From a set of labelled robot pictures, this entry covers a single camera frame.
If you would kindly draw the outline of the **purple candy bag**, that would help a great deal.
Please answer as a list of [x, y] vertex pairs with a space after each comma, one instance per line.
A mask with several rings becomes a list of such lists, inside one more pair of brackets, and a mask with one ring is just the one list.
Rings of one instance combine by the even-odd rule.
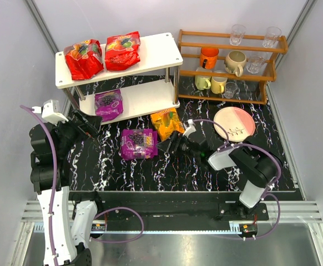
[[124, 129], [121, 156], [125, 160], [149, 159], [158, 155], [158, 136], [152, 129]]
[[123, 98], [119, 89], [95, 94], [95, 115], [101, 117], [102, 122], [114, 120], [124, 111]]

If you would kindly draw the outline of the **large red candy bag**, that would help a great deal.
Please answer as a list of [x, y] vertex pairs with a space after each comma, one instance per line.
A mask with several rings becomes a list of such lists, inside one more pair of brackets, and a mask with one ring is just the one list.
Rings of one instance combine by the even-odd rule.
[[96, 39], [88, 39], [64, 48], [65, 62], [72, 80], [88, 80], [104, 70], [102, 49]]

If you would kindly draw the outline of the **small red candy bag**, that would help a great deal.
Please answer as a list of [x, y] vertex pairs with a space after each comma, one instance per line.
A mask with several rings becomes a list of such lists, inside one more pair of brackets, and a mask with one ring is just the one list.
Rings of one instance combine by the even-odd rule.
[[108, 71], [123, 71], [140, 62], [138, 31], [107, 38], [104, 61]]

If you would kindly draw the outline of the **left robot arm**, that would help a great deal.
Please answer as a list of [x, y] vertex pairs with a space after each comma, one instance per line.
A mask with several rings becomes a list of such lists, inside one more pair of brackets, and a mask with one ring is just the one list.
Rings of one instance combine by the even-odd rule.
[[70, 117], [55, 114], [40, 118], [30, 132], [31, 182], [37, 194], [44, 224], [44, 265], [92, 265], [89, 249], [94, 217], [103, 209], [96, 192], [79, 196], [75, 213], [69, 215], [69, 172], [67, 154], [79, 139], [95, 133], [84, 130]]

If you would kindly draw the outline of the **yellow mango candy bag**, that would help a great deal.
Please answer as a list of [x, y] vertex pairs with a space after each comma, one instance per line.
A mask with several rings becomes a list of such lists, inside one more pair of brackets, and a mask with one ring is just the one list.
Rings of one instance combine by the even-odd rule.
[[169, 138], [174, 131], [184, 133], [185, 129], [181, 123], [176, 108], [165, 109], [150, 115], [161, 141]]

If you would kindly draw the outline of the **clear glass bottom shelf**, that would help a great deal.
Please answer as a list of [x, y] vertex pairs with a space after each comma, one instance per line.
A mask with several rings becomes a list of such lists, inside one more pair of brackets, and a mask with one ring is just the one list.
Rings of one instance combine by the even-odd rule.
[[233, 98], [237, 89], [238, 89], [238, 86], [235, 82], [227, 82], [225, 85], [224, 97], [226, 99]]

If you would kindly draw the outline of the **white two-tier shelf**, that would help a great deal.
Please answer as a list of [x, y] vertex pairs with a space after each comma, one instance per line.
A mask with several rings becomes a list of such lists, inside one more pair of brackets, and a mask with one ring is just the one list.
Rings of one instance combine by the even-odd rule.
[[63, 52], [55, 54], [55, 85], [58, 89], [75, 88], [80, 95], [76, 106], [83, 113], [95, 115], [95, 96], [120, 90], [123, 113], [115, 122], [178, 108], [181, 53], [170, 32], [141, 37], [140, 62], [125, 71], [107, 71], [89, 80], [74, 81]]

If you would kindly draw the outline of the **clear glass middle shelf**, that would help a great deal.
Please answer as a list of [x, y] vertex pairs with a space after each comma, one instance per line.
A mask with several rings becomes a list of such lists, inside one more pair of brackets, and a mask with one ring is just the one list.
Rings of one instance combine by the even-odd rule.
[[263, 67], [265, 61], [266, 61], [266, 56], [263, 54], [252, 55], [248, 60], [246, 69], [251, 74], [257, 74], [260, 71], [260, 69]]

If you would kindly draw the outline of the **pink beige plate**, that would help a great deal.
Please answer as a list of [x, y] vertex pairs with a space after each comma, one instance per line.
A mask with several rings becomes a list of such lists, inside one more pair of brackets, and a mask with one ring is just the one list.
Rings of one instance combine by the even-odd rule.
[[214, 116], [214, 122], [222, 126], [232, 142], [242, 142], [255, 132], [253, 117], [245, 110], [237, 107], [220, 109]]

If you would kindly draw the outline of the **green mug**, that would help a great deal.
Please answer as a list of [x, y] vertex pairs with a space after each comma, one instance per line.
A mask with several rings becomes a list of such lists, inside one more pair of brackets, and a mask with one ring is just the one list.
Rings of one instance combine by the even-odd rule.
[[211, 88], [210, 76], [196, 75], [195, 86], [198, 90], [207, 90]]

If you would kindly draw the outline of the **yellow mug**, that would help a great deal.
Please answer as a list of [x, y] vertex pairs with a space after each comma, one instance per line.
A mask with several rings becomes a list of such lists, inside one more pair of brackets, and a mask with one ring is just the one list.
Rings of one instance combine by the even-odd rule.
[[212, 76], [211, 77], [211, 91], [214, 94], [224, 93], [227, 80], [228, 79], [226, 77]]

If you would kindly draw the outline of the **orange mug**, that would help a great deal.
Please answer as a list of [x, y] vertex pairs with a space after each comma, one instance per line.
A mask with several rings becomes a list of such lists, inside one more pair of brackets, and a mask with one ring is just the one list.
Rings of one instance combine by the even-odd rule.
[[202, 47], [200, 51], [200, 66], [204, 69], [213, 69], [217, 63], [219, 49]]

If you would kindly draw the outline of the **clear glass top left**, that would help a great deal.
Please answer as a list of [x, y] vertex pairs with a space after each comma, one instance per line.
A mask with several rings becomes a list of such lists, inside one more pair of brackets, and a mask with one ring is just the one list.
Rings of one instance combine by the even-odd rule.
[[231, 28], [231, 33], [230, 33], [230, 44], [233, 46], [238, 46], [240, 45], [243, 36], [245, 35], [246, 32], [246, 27], [242, 24], [235, 24]]

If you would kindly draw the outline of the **clear glass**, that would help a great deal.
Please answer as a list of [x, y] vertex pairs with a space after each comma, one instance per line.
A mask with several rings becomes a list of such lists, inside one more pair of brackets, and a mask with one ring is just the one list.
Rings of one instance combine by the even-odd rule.
[[264, 35], [263, 47], [272, 48], [278, 41], [278, 38], [281, 36], [282, 31], [278, 27], [268, 27]]
[[230, 44], [233, 46], [238, 46], [240, 45], [243, 36], [245, 35], [246, 32], [246, 27], [242, 24], [235, 24], [231, 28], [231, 33], [230, 33]]

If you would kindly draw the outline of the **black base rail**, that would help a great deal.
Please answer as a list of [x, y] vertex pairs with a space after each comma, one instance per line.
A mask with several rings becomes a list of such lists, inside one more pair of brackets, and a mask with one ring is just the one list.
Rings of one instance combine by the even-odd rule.
[[205, 215], [223, 221], [268, 221], [264, 203], [247, 209], [240, 203], [239, 192], [161, 192], [161, 191], [72, 191], [69, 199], [83, 201], [98, 196], [103, 207], [124, 206], [139, 214], [174, 216]]

